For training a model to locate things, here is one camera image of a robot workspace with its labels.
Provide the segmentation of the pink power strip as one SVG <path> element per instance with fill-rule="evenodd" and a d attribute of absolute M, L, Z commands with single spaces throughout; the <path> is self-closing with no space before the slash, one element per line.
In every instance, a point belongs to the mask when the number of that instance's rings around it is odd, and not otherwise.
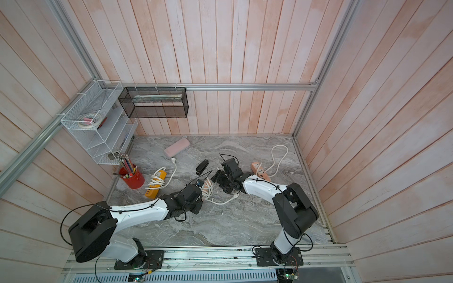
<path fill-rule="evenodd" d="M 252 162 L 251 170 L 260 179 L 264 179 L 266 181 L 271 182 L 271 178 L 269 177 L 267 172 L 263 169 L 261 162 Z"/>

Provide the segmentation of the yellow power strip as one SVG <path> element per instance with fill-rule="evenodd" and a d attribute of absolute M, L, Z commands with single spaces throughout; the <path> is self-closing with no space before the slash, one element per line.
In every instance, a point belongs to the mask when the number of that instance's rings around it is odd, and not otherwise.
<path fill-rule="evenodd" d="M 165 186 L 166 167 L 162 167 L 152 175 L 152 180 L 148 184 L 145 196 L 149 199 L 155 199 L 160 188 Z"/>

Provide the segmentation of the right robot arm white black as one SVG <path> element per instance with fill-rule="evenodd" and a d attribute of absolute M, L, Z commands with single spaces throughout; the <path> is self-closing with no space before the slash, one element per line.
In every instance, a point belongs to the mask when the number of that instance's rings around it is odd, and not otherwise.
<path fill-rule="evenodd" d="M 227 194 L 242 192 L 274 205 L 281 231 L 270 247 L 253 249 L 257 265 L 283 265 L 301 255 L 297 244 L 318 220 L 319 213 L 299 184 L 279 185 L 250 172 L 244 173 L 234 158 L 223 162 L 211 181 Z"/>

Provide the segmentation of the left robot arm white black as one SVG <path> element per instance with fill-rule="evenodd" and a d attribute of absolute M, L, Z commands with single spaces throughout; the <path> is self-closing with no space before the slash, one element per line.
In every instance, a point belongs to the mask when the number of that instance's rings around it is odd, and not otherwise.
<path fill-rule="evenodd" d="M 137 238 L 122 240 L 116 236 L 118 232 L 145 222 L 175 219 L 188 212 L 198 214 L 201 207 L 202 190 L 197 185 L 187 185 L 179 192 L 141 204 L 110 206 L 105 201 L 98 202 L 68 229 L 75 260 L 84 263 L 106 257 L 139 268 L 147 257 L 142 243 Z"/>

